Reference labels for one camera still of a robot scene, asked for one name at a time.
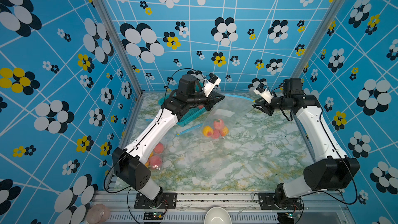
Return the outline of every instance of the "blue wallpaper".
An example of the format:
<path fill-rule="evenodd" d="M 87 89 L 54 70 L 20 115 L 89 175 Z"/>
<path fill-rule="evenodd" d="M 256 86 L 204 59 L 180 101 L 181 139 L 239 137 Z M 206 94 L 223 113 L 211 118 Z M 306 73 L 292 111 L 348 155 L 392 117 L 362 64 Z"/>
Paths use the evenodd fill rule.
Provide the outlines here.
<path fill-rule="evenodd" d="M 318 95 L 325 119 L 348 156 L 355 176 L 356 223 L 398 220 L 398 0 L 346 0 L 301 76 Z M 352 183 L 343 191 L 354 200 Z"/>
<path fill-rule="evenodd" d="M 136 94 L 92 0 L 0 0 L 0 223 L 79 223 Z"/>
<path fill-rule="evenodd" d="M 186 71 L 215 72 L 217 90 L 289 78 L 333 0 L 104 0 L 140 85 L 177 88 Z"/>

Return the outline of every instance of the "blue plastic basket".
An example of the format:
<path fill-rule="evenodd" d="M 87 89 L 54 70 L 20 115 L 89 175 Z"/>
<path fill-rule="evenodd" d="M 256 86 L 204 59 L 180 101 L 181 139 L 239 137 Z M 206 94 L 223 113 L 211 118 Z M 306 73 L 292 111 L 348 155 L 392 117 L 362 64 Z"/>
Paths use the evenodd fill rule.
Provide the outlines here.
<path fill-rule="evenodd" d="M 159 105 L 162 105 L 164 102 L 164 97 L 160 98 L 158 103 Z M 196 119 L 197 117 L 201 116 L 202 113 L 206 112 L 206 109 L 203 107 L 202 109 L 199 108 L 192 108 L 189 110 L 189 112 L 187 112 L 182 118 L 181 120 L 177 123 L 179 126 L 184 127 L 187 124 L 189 124 L 191 121 L 193 121 L 194 119 Z"/>

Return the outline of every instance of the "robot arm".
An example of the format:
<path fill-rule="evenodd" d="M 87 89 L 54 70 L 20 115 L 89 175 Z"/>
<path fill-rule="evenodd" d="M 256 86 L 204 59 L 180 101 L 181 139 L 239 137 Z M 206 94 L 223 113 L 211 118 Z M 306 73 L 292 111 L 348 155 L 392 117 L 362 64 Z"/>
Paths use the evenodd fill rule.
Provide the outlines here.
<path fill-rule="evenodd" d="M 280 208 L 314 191 L 343 189 L 352 180 L 351 175 L 354 176 L 359 170 L 357 159 L 348 158 L 328 128 L 318 99 L 304 94 L 301 80 L 286 79 L 283 88 L 283 96 L 277 97 L 268 87 L 260 84 L 254 92 L 261 98 L 253 107 L 269 116 L 275 110 L 291 110 L 296 114 L 311 141 L 316 162 L 306 167 L 301 177 L 277 186 L 275 203 Z"/>
<path fill-rule="evenodd" d="M 152 150 L 191 108 L 203 105 L 209 111 L 214 104 L 224 99 L 223 95 L 213 91 L 221 79 L 213 73 L 209 76 L 210 79 L 205 79 L 202 88 L 195 76 L 183 75 L 178 89 L 172 91 L 164 101 L 147 128 L 125 149 L 116 148 L 112 153 L 116 176 L 145 195 L 150 206 L 159 206 L 163 195 L 162 187 L 151 179 L 151 171 L 145 166 Z"/>

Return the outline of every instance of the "toy fruit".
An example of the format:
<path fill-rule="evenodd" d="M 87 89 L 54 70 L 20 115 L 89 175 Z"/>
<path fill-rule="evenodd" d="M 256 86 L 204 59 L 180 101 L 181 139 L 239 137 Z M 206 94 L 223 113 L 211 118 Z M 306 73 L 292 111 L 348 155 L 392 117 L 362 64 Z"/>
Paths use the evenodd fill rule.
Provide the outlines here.
<path fill-rule="evenodd" d="M 220 130 L 221 136 L 225 136 L 229 133 L 228 127 L 224 127 L 222 130 Z"/>
<path fill-rule="evenodd" d="M 225 127 L 224 121 L 222 121 L 222 119 L 220 118 L 216 119 L 213 124 L 214 124 L 214 129 L 217 130 L 221 130 Z"/>
<path fill-rule="evenodd" d="M 162 166 L 162 158 L 158 155 L 154 155 L 149 158 L 149 164 L 151 167 L 159 168 Z"/>
<path fill-rule="evenodd" d="M 153 151 L 157 154 L 160 154 L 164 151 L 164 146 L 162 143 L 158 143 L 155 148 L 153 149 Z"/>
<path fill-rule="evenodd" d="M 212 139 L 217 139 L 220 137 L 220 131 L 219 130 L 214 130 L 213 135 L 211 136 Z"/>
<path fill-rule="evenodd" d="M 203 127 L 202 132 L 203 132 L 203 135 L 205 135 L 206 137 L 209 138 L 213 135 L 214 130 L 213 130 L 213 128 L 211 128 L 209 126 L 205 126 L 205 127 Z"/>

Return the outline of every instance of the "green marble surface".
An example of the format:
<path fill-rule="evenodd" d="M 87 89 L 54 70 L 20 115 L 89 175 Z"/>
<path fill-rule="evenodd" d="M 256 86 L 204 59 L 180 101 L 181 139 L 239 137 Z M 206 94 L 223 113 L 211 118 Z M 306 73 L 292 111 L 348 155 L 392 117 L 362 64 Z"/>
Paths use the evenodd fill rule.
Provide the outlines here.
<path fill-rule="evenodd" d="M 255 98 L 251 93 L 236 93 Z M 146 93 L 131 141 L 150 123 L 160 109 L 162 93 Z M 152 169 L 152 178 L 166 191 L 273 191 L 281 182 L 302 175 L 312 163 L 296 123 L 288 122 L 281 111 L 273 116 L 251 109 L 238 120 L 230 133 L 213 141 L 214 149 L 200 152 L 201 142 L 211 141 L 200 129 L 176 134 L 203 123 L 209 112 L 185 127 L 176 125 L 161 141 L 166 144 L 162 170 Z M 117 179 L 115 189 L 127 184 Z"/>

